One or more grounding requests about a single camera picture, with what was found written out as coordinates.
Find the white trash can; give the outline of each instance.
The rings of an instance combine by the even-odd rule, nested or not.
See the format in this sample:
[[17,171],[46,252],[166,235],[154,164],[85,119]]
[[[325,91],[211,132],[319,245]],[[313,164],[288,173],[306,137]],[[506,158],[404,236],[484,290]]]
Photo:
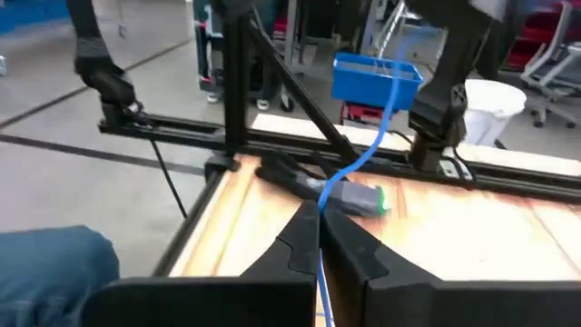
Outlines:
[[516,87],[496,81],[466,81],[468,109],[464,113],[467,144],[494,146],[510,118],[525,109],[527,96]]

